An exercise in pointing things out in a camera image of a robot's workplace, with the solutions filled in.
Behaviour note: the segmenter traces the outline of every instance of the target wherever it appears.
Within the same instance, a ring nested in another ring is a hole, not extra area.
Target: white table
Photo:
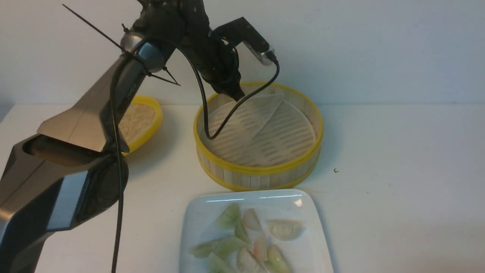
[[[0,123],[0,168],[12,145],[67,107],[16,105]],[[178,272],[186,206],[227,191],[197,161],[197,109],[164,106],[162,129],[129,156],[120,273]],[[321,158],[297,188],[317,205],[335,272],[485,272],[485,105],[320,109]],[[116,206],[54,234],[36,272],[109,272],[115,221]]]

